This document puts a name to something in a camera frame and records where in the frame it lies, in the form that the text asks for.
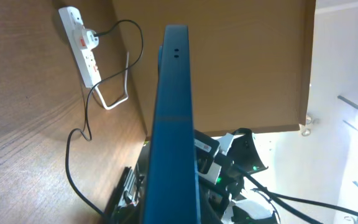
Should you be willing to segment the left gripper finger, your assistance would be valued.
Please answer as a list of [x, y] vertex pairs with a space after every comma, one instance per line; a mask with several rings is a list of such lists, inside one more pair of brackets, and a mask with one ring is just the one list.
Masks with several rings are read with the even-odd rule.
[[140, 223], [140, 203], [142, 200], [142, 183], [144, 175], [139, 174], [139, 167], [125, 167], [119, 183], [113, 190], [105, 214], [111, 224]]

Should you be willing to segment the blue Galaxy smartphone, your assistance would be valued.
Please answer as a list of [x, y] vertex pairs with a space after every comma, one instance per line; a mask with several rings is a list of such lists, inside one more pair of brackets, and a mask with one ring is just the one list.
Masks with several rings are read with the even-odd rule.
[[200, 221], [188, 27], [168, 25], [158, 55], [158, 87], [142, 223]]

